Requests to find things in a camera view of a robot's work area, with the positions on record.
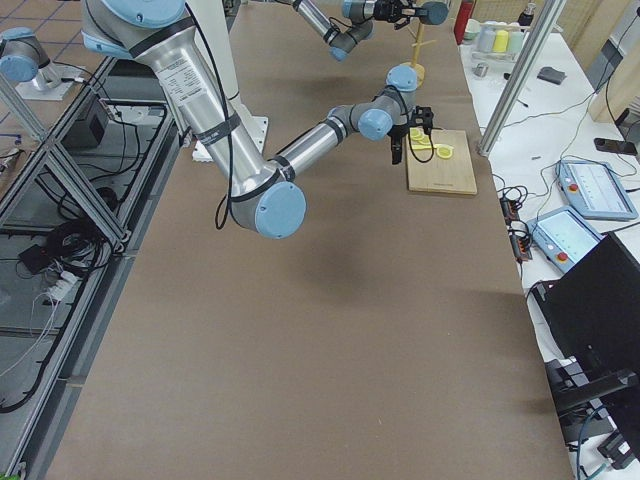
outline red bottle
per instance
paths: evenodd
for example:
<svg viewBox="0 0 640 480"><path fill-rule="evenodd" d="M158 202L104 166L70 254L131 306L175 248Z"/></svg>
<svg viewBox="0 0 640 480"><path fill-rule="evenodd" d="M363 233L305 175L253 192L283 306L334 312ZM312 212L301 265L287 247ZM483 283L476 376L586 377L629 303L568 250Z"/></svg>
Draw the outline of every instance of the red bottle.
<svg viewBox="0 0 640 480"><path fill-rule="evenodd" d="M456 37L456 43L458 45L462 43L464 30L467 28L467 22L471 17L471 10L473 10L472 0L464 0L460 3L460 9L458 10L458 16L456 17L456 24L453 27L453 34Z"/></svg>

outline smartphone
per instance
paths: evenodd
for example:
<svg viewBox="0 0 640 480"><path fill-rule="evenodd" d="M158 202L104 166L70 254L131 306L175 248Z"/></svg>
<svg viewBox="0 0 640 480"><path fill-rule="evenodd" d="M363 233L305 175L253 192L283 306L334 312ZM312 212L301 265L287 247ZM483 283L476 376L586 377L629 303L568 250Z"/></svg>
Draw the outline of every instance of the smartphone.
<svg viewBox="0 0 640 480"><path fill-rule="evenodd" d="M593 143L599 152L619 153L622 155L637 155L638 150L632 142L613 140L611 138L594 138Z"/></svg>

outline white plug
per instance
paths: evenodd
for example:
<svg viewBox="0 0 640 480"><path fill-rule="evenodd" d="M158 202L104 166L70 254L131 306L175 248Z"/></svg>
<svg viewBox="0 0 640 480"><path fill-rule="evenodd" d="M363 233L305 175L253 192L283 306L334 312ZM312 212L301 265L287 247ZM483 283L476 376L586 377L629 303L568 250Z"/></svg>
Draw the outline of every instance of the white plug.
<svg viewBox="0 0 640 480"><path fill-rule="evenodd" d="M76 277L73 273L63 271L60 274L60 278L55 283L49 287L48 292L51 295L51 298L56 302L61 302L64 297L71 291L73 286L78 282L79 278Z"/></svg>

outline blue cable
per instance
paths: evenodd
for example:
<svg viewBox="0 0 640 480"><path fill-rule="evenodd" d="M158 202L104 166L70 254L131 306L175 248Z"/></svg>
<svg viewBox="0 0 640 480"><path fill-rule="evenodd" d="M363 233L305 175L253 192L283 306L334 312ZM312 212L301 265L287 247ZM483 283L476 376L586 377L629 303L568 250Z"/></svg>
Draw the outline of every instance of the blue cable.
<svg viewBox="0 0 640 480"><path fill-rule="evenodd" d="M578 434L578 448L576 450L576 480L580 480L581 477L581 472L580 472L580 448L582 447L582 439L584 438L584 432L587 429L587 425L589 425L589 422L591 422L591 420L593 420L593 417L596 416L596 414L602 410L604 408L604 405L600 405L598 408L596 408L593 412L591 412L587 418L584 419L584 422L582 423L582 427L580 427L580 433ZM602 470L604 470L604 467L606 467L606 464L602 464L600 465L600 468L598 468L598 470L596 470L593 474L589 475L587 477L587 480L591 480L593 478L596 477L596 475L599 475Z"/></svg>

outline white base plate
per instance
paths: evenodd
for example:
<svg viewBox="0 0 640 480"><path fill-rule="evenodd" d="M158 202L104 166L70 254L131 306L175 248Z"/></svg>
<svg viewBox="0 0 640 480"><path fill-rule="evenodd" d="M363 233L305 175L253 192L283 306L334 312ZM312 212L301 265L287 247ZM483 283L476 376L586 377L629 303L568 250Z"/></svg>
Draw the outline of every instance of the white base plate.
<svg viewBox="0 0 640 480"><path fill-rule="evenodd" d="M256 117L256 116L254 116L253 119L260 126L260 130L257 132L249 132L249 133L253 133L251 137L253 139L253 143L256 144L256 147L258 147L258 150L260 150L260 153L262 153L262 151L264 150L264 144L267 138L267 130L269 129L269 119L267 117ZM212 162L213 161L211 159L211 156L207 152L207 150L204 148L204 145L202 145L200 142L196 143L196 148L193 151L193 161L194 162Z"/></svg>
<svg viewBox="0 0 640 480"><path fill-rule="evenodd" d="M67 67L65 65L56 65L56 68L62 78L74 78L82 73L82 71L77 68ZM19 83L16 86L16 90L24 100L45 100L48 102L59 102L67 95L69 89L73 85L75 85L74 82L62 82L56 88L52 88L43 92L40 90L36 90L31 82L24 82Z"/></svg>

